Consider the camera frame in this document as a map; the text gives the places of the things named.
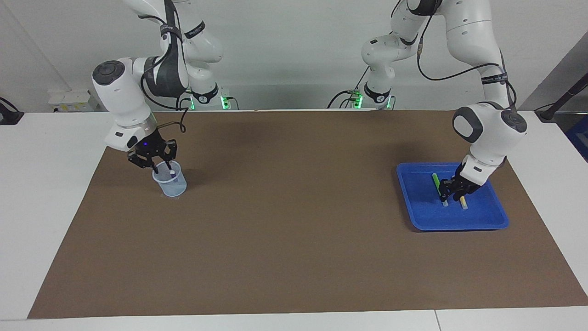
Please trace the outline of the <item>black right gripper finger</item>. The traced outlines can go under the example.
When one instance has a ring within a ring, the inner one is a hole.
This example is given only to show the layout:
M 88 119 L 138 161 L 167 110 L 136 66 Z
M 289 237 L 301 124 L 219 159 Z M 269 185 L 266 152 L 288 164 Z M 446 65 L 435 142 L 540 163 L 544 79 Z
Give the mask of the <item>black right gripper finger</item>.
M 127 152 L 128 161 L 140 168 L 151 168 L 156 174 L 159 174 L 158 167 L 153 161 L 155 156 L 158 156 L 157 153 L 153 154 L 150 151 L 140 149 L 133 149 Z
M 171 161 L 175 160 L 177 149 L 178 144 L 176 140 L 168 140 L 165 142 L 163 160 L 170 171 L 172 170 Z

